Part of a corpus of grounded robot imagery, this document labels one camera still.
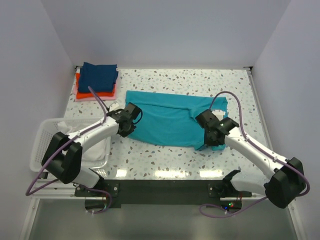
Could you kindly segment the teal t shirt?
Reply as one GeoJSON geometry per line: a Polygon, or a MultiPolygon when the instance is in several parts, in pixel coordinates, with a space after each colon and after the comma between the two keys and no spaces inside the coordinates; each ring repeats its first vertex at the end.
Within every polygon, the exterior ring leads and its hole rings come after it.
{"type": "Polygon", "coordinates": [[[142,110],[142,119],[128,137],[147,144],[169,147],[204,148],[204,129],[196,117],[213,104],[228,116],[226,97],[155,93],[128,90],[125,104],[135,104],[142,110]]]}

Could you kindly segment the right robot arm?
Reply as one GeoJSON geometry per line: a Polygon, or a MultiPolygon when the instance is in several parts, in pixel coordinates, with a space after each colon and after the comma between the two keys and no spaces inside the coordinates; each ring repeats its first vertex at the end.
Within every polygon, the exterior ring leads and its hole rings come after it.
{"type": "Polygon", "coordinates": [[[230,179],[223,183],[223,192],[230,197],[239,191],[265,195],[276,207],[284,209],[295,198],[309,193],[311,186],[304,174],[302,162],[293,157],[288,159],[244,131],[241,123],[229,117],[219,119],[207,109],[196,118],[204,130],[204,144],[207,147],[227,145],[253,163],[266,177],[265,183],[230,179]]]}

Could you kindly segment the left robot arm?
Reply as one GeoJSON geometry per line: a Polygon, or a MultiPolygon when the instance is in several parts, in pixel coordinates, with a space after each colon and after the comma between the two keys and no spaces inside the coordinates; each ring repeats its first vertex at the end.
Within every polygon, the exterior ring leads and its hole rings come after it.
{"type": "Polygon", "coordinates": [[[76,132],[53,135],[41,162],[42,170],[48,171],[64,184],[85,186],[92,196],[104,190],[102,177],[90,168],[82,166],[82,155],[91,147],[114,135],[125,138],[134,132],[143,111],[133,103],[105,112],[95,123],[76,132]]]}

